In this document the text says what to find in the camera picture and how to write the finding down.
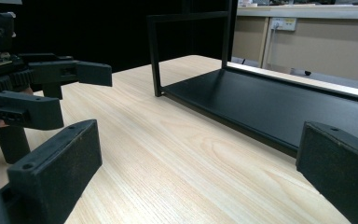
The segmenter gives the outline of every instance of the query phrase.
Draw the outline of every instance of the black metal shelf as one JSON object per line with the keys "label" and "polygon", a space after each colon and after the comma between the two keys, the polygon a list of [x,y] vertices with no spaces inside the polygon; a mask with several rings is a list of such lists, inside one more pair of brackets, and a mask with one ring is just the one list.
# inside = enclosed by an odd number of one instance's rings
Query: black metal shelf
{"label": "black metal shelf", "polygon": [[[292,157],[296,157],[306,121],[358,137],[358,97],[227,66],[235,15],[228,1],[227,11],[148,17],[156,96],[167,96]],[[162,87],[156,23],[215,18],[225,20],[221,69]]]}

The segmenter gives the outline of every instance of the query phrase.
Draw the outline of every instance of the white countertop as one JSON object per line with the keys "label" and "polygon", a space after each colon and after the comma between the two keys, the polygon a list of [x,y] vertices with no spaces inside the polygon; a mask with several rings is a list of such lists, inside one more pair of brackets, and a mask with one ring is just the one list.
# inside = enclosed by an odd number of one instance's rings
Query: white countertop
{"label": "white countertop", "polygon": [[356,19],[358,6],[353,5],[287,5],[275,7],[238,7],[238,16]]}

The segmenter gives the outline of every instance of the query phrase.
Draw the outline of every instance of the black shelf board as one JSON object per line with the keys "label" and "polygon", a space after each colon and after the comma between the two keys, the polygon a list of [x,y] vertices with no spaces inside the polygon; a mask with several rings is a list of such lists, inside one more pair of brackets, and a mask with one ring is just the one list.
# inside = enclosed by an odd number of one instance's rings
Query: black shelf board
{"label": "black shelf board", "polygon": [[305,121],[358,137],[358,98],[222,68],[160,88],[163,95],[295,157]]}

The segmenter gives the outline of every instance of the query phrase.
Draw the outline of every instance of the light wood tabletop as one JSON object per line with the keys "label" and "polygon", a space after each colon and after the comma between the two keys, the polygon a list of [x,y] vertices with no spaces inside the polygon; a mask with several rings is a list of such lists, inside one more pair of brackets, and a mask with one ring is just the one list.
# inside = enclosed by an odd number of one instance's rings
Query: light wood tabletop
{"label": "light wood tabletop", "polygon": [[[220,66],[201,56],[163,62],[161,83]],[[349,223],[296,159],[156,97],[150,65],[114,73],[113,87],[73,83],[62,95],[65,126],[97,119],[103,155],[66,223]],[[31,149],[58,131],[26,129]],[[7,167],[0,150],[0,188]]]}

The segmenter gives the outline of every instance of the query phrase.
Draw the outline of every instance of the electrical outlet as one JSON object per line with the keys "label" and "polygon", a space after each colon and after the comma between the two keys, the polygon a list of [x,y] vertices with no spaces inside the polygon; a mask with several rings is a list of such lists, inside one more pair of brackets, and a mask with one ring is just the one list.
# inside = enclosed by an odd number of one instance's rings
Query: electrical outlet
{"label": "electrical outlet", "polygon": [[297,18],[272,18],[271,29],[294,31],[296,29]]}

